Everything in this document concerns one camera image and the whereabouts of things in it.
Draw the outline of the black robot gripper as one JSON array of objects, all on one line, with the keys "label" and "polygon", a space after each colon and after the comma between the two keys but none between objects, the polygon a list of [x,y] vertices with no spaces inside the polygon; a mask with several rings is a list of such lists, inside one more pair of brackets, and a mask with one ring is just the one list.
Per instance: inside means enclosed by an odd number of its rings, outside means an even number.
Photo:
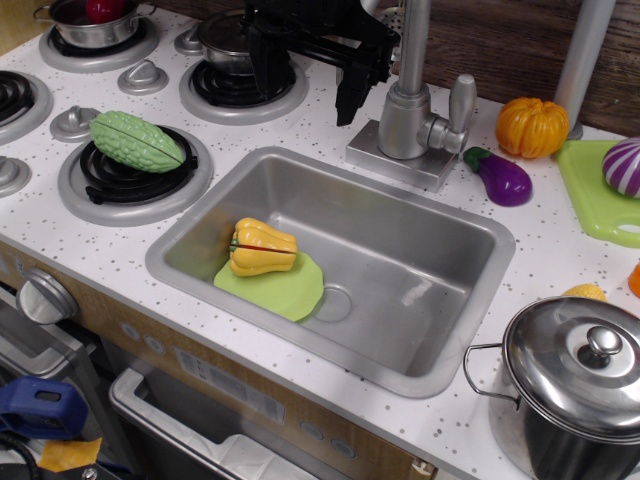
[{"label": "black robot gripper", "polygon": [[399,35],[359,1],[246,1],[243,24],[259,93],[274,99],[291,83],[289,52],[334,65],[336,124],[352,123],[373,84],[390,76]]}]

